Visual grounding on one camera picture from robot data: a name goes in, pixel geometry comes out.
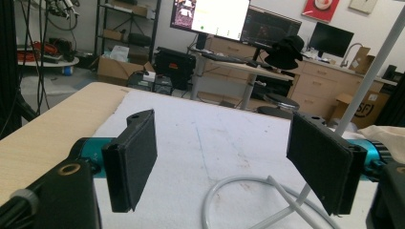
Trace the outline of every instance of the white cable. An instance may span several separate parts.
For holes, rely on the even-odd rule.
[[[209,205],[212,201],[212,198],[218,192],[218,190],[220,190],[220,188],[222,188],[227,183],[231,183],[231,182],[235,182],[235,181],[243,181],[243,180],[256,181],[256,182],[261,182],[264,184],[269,184],[269,185],[274,186],[274,184],[270,181],[270,179],[256,177],[256,176],[234,176],[234,177],[227,177],[225,179],[220,180],[217,184],[215,184],[214,186],[211,187],[211,189],[206,194],[204,202],[202,204],[202,228],[203,229],[210,229],[210,227],[211,227],[210,221],[209,221]],[[299,197],[300,194],[298,194],[294,190],[292,190],[284,185],[281,185],[281,186],[289,194],[291,194],[295,197]],[[312,208],[315,212],[317,212],[332,228],[335,228],[335,229],[340,228],[339,225],[337,225],[337,223],[333,219],[331,219],[328,216],[328,214],[323,209],[318,207],[315,203],[313,203],[312,201],[310,201],[307,198],[305,199],[304,202],[306,203],[306,205],[308,205],[310,208]]]

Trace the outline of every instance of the white metal pole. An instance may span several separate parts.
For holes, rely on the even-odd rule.
[[[373,80],[378,73],[378,70],[381,69],[384,61],[387,59],[388,54],[390,53],[391,49],[393,48],[396,40],[398,39],[399,35],[403,31],[405,27],[405,7],[403,7],[402,12],[397,17],[393,27],[391,28],[390,33],[387,36],[384,44],[382,45],[380,51],[378,52],[377,56],[375,57],[374,62],[370,66],[369,71],[366,73],[360,87],[357,90],[357,93],[354,95],[354,98],[349,104],[348,109],[343,114],[342,119],[340,120],[335,132],[339,135],[342,135],[349,123],[352,120],[355,112],[357,111],[358,106],[360,105],[361,101],[363,100],[364,96],[366,95],[367,91],[373,84]]]

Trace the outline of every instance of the monitor screen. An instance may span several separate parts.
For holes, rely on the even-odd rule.
[[[324,52],[344,57],[353,36],[351,31],[317,22],[308,46],[316,49],[319,57],[322,57]]]
[[[297,35],[302,22],[249,6],[241,41],[257,48],[270,48],[286,36]]]
[[[249,3],[250,0],[174,0],[170,27],[239,41]]]

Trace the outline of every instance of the wall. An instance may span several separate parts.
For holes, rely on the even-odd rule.
[[[306,2],[306,0],[252,0],[251,5],[302,21],[303,24],[299,35],[307,43],[317,21],[301,15]],[[352,43],[360,42],[365,47],[371,48],[369,54],[376,55],[405,4],[391,0],[380,0],[377,1],[373,12],[366,14],[349,9],[350,2],[351,0],[340,0],[336,12],[330,21],[330,25],[347,31],[353,31],[354,37]],[[186,46],[193,42],[195,33],[171,29],[169,27],[171,10],[172,1],[162,1],[156,45],[185,52]],[[405,41],[405,31],[398,38],[379,74],[383,74],[389,64],[396,65],[398,72],[405,72],[402,58],[403,53],[405,53],[405,42],[403,41]],[[357,50],[358,46],[353,47],[348,56],[350,62]],[[330,58],[335,59],[337,63],[340,63],[342,60],[336,56],[330,56]]]
[[[251,4],[302,21],[303,25],[299,35],[307,42],[317,21],[301,15],[306,2],[307,0],[252,0]],[[349,9],[350,2],[351,0],[340,0],[336,12],[330,21],[330,25],[347,31],[353,31],[354,38],[352,43],[360,42],[364,46],[371,48],[370,54],[376,55],[405,4],[392,0],[379,0],[373,12],[366,14]],[[196,34],[170,28],[169,21],[172,12],[172,3],[172,0],[161,0],[160,20],[155,48],[161,46],[185,52],[186,47],[193,42]],[[81,6],[76,8],[80,13],[78,18],[79,24],[74,30],[75,38],[77,39],[77,48],[82,51],[93,52],[96,30],[96,1],[80,0],[80,4]],[[17,18],[22,18],[20,11],[20,9],[16,9]],[[68,22],[63,18],[53,17],[53,20],[58,22],[60,26],[68,26]],[[17,29],[17,35],[19,37],[23,36],[23,34],[23,31]],[[59,31],[52,26],[49,26],[49,35],[65,36],[67,39],[72,39],[72,35],[69,32]],[[383,74],[389,64],[396,65],[398,72],[405,72],[405,65],[402,61],[402,55],[405,53],[404,40],[405,31],[403,31],[398,38],[398,41],[385,64],[382,66],[379,74]],[[349,61],[352,61],[357,49],[358,46],[352,49],[348,57]],[[341,58],[335,56],[330,57],[335,59],[338,63],[341,62]]]

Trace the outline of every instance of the floor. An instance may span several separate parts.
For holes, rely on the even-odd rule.
[[[74,94],[86,85],[97,82],[96,72],[87,69],[74,68],[72,75],[64,75],[60,68],[47,68],[44,72],[45,92],[42,102],[37,96],[38,74],[35,68],[25,67],[21,83],[21,94],[30,107],[37,113],[43,114],[50,108]],[[189,91],[174,90],[173,96],[189,99]]]

